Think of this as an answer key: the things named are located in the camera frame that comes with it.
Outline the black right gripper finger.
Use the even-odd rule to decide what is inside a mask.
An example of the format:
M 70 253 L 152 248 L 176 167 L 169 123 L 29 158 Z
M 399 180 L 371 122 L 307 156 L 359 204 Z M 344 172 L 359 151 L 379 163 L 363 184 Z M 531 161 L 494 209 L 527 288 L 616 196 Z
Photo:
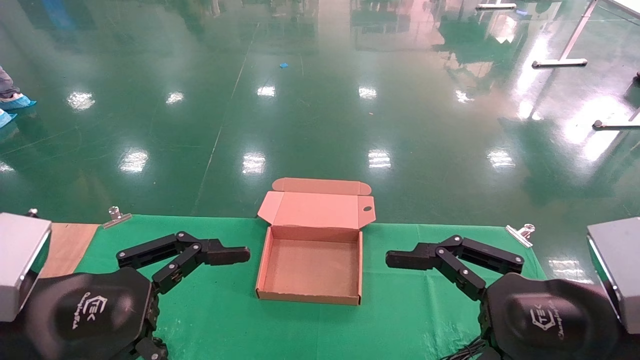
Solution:
M 487 283 L 465 263 L 505 275 L 521 274 L 525 260 L 510 251 L 461 235 L 452 235 L 440 243 L 418 243 L 411 251 L 389 250 L 386 253 L 388 267 L 416 271 L 435 269 L 469 299 L 479 301 L 487 290 Z

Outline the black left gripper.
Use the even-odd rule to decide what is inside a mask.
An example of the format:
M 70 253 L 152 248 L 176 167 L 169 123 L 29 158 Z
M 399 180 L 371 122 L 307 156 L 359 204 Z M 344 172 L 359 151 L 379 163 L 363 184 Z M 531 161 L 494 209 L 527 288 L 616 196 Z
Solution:
M 40 279 L 12 322 L 1 324 L 3 360 L 167 360 L 154 337 L 158 298 L 133 268 Z

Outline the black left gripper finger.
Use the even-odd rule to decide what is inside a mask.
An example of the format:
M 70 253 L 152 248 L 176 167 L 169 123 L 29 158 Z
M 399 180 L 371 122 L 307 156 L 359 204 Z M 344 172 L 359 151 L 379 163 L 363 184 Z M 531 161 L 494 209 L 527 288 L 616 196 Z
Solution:
M 141 269 L 169 260 L 151 276 L 156 294 L 166 294 L 200 265 L 242 264 L 250 260 L 246 246 L 226 247 L 217 239 L 198 239 L 185 231 L 123 249 L 116 255 L 119 268 Z

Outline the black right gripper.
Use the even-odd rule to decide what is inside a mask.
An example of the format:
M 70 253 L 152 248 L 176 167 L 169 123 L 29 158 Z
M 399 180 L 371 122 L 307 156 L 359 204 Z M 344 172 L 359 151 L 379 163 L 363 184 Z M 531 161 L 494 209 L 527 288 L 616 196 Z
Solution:
M 629 333 L 601 285 L 508 273 L 487 287 L 478 317 L 486 346 L 477 360 L 637 360 Z

